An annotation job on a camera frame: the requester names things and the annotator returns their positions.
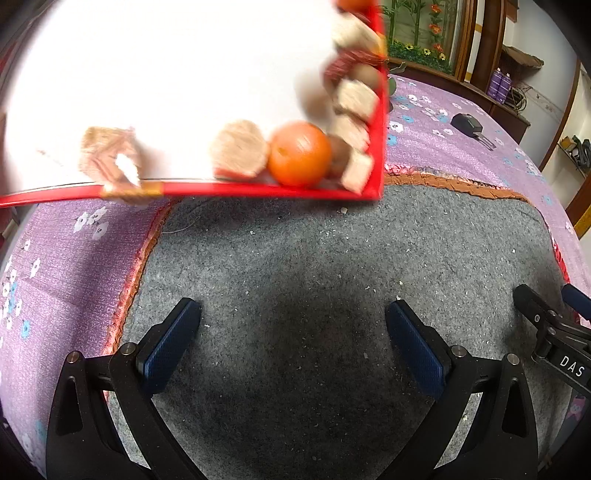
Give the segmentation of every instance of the gray carpet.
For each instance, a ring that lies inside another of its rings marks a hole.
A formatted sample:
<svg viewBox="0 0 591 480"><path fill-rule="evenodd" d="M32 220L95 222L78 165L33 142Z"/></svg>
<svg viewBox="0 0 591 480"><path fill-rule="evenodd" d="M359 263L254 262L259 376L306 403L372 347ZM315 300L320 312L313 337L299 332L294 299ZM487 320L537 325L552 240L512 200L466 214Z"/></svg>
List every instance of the gray carpet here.
<svg viewBox="0 0 591 480"><path fill-rule="evenodd" d="M563 280L531 206L391 186L376 204L186 199L164 230L187 225L154 248L124 341L183 296L203 302L197 338L154 403L211 480L376 478L431 405L388 339L384 307L397 296L450 345L524 360L548 449L570 389L529 359L535 329L511 291L527 283L561 310ZM142 462L114 399L111 409Z"/></svg>

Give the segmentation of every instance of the purple bottle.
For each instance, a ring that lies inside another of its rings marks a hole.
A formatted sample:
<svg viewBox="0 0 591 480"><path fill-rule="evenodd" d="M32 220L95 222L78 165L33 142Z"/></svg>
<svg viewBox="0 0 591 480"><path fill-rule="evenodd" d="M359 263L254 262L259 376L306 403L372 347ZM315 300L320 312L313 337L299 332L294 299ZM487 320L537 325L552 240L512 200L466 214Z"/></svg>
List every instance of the purple bottle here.
<svg viewBox="0 0 591 480"><path fill-rule="evenodd" d="M511 90L511 78L509 77L509 74L507 74L501 79L501 84L499 85L499 91L496 94L495 100L499 103L505 103L509 90Z"/></svg>
<svg viewBox="0 0 591 480"><path fill-rule="evenodd" d="M488 84L488 90L486 91L486 94L489 97L496 97L496 94L499 91L499 87L501 86L502 78L503 74L501 73L501 69L496 69L494 72L492 72L491 82Z"/></svg>

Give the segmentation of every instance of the food item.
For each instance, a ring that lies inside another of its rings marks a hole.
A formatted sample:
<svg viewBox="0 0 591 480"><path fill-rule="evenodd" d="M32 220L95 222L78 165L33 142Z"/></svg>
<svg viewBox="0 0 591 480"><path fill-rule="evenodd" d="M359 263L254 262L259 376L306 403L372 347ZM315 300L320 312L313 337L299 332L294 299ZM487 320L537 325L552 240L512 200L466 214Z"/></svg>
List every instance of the food item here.
<svg viewBox="0 0 591 480"><path fill-rule="evenodd" d="M374 0L337 0L337 7L351 11L362 12L367 10L373 4Z"/></svg>
<svg viewBox="0 0 591 480"><path fill-rule="evenodd" d="M384 77L380 71L371 65L366 63L358 63L349 72L349 78L351 80L359 80L360 82L367 85L375 93L382 91L382 85L384 84Z"/></svg>
<svg viewBox="0 0 591 480"><path fill-rule="evenodd" d="M369 121L374 114L379 97L366 84L358 80L341 80L336 90L335 110L351 113Z"/></svg>
<svg viewBox="0 0 591 480"><path fill-rule="evenodd" d="M332 40L339 48L359 48L374 53L381 51L379 35L348 12L340 14L333 25Z"/></svg>
<svg viewBox="0 0 591 480"><path fill-rule="evenodd" d="M335 117L329 135L343 139L357 150L365 151L369 145L369 133L365 124L347 114Z"/></svg>
<svg viewBox="0 0 591 480"><path fill-rule="evenodd" d="M218 178L249 180L265 169L269 146L261 130L248 120L224 126L209 147L213 174Z"/></svg>
<svg viewBox="0 0 591 480"><path fill-rule="evenodd" d="M373 169L374 159L372 157L359 150L353 150L340 183L350 192L361 194Z"/></svg>
<svg viewBox="0 0 591 480"><path fill-rule="evenodd" d="M267 169L282 185L313 187L326 176L331 159L330 141L320 128L293 122L273 135Z"/></svg>
<svg viewBox="0 0 591 480"><path fill-rule="evenodd" d="M340 137L329 135L332 162L327 175L330 179L339 179L349 164L349 158L353 148Z"/></svg>
<svg viewBox="0 0 591 480"><path fill-rule="evenodd" d="M142 157L133 129L90 127L82 138L78 168L105 189L141 188Z"/></svg>
<svg viewBox="0 0 591 480"><path fill-rule="evenodd" d="M325 68L324 81L332 80L338 82L347 76L351 69L358 63L366 63L377 67L384 61L385 57L368 51L343 49L339 51L337 57Z"/></svg>

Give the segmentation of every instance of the white wall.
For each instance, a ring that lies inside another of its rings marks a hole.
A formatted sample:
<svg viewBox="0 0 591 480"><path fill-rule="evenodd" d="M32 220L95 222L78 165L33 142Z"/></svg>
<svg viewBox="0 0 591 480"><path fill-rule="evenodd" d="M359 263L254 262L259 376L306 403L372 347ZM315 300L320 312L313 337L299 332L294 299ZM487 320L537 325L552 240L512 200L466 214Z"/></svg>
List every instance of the white wall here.
<svg viewBox="0 0 591 480"><path fill-rule="evenodd" d="M544 60L544 66L527 78L526 83L564 111L577 57L554 21L534 0L519 2L519 20L514 25L512 40L514 47ZM539 165L550 148L559 122L533 101L528 101L521 114L531 123L521 141L521 148Z"/></svg>

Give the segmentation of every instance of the blue flower print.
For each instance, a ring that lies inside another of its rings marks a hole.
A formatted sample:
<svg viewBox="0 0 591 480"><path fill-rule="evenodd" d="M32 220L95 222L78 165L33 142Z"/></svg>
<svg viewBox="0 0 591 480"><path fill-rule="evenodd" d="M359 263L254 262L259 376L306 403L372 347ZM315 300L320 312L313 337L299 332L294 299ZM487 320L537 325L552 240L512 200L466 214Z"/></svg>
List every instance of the blue flower print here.
<svg viewBox="0 0 591 480"><path fill-rule="evenodd" d="M42 424L41 420L37 420L35 422L35 431L37 432L37 436L39 437L41 443L47 443L47 429Z"/></svg>
<svg viewBox="0 0 591 480"><path fill-rule="evenodd" d="M26 340L30 333L31 333L31 324L27 320L26 322L22 323L21 338L23 340Z"/></svg>

